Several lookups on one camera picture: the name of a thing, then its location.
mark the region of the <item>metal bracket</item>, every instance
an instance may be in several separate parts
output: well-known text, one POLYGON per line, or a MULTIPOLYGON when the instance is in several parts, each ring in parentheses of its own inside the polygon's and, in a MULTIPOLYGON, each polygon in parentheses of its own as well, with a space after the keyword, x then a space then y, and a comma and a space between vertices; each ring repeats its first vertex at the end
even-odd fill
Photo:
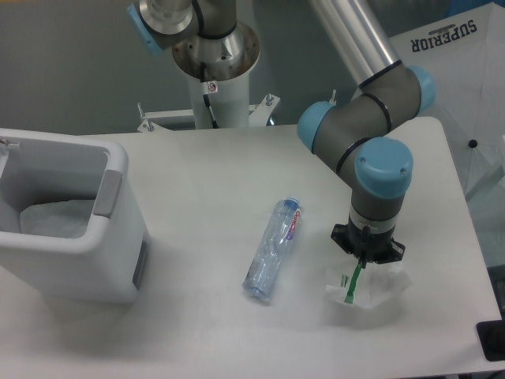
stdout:
MULTIPOLYGON (((260 104, 249 106, 249 127, 273 126, 275 119, 272 115, 280 103, 280 98, 272 94, 266 95, 260 104)), ((170 126, 189 124, 194 121, 192 109, 179 111, 145 112, 140 103, 137 104, 141 124, 137 128, 140 132, 153 132, 157 129, 170 129, 170 126)))

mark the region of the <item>sticker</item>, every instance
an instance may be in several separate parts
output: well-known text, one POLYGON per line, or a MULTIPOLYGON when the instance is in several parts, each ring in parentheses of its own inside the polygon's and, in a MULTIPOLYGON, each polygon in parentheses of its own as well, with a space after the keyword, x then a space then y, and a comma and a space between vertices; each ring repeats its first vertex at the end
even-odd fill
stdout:
POLYGON ((296 231, 298 219, 300 219, 300 216, 301 216, 301 209, 298 208, 297 211, 294 213, 293 221, 291 221, 290 229, 287 232, 286 238, 288 241, 292 240, 294 237, 294 232, 296 231))

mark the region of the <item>black cable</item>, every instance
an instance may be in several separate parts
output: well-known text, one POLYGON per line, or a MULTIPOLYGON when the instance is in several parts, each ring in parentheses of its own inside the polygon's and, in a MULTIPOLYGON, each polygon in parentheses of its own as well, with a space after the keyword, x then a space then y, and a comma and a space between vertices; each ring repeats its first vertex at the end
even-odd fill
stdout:
MULTIPOLYGON (((205 63, 203 62, 200 63, 200 83, 205 82, 205 67, 206 67, 205 63)), ((207 107, 208 109, 208 114, 211 118, 212 129, 219 129, 218 122, 215 120, 214 111, 212 110, 211 101, 207 93, 204 94, 204 103, 205 107, 207 107)))

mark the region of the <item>white container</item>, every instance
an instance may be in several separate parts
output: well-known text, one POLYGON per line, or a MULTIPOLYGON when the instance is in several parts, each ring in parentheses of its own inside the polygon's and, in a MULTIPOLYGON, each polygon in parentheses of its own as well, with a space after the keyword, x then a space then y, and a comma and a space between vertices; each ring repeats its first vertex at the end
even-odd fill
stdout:
POLYGON ((44 294, 132 302, 149 234, 116 143, 0 129, 0 265, 44 294), (94 200, 79 238, 21 233, 31 205, 94 200))

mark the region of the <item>white table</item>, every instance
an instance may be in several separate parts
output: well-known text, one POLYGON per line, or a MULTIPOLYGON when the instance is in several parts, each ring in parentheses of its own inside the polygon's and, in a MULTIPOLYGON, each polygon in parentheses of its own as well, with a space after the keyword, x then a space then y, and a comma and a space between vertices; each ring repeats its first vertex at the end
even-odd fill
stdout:
POLYGON ((370 312, 323 299, 354 258, 330 239, 350 190, 294 126, 101 136, 122 143, 153 239, 138 300, 45 298, 0 270, 2 378, 381 378, 505 368, 475 324, 499 318, 441 125, 393 132, 415 164, 395 237, 413 285, 370 312), (241 282, 275 202, 301 198, 295 249, 270 306, 241 282))

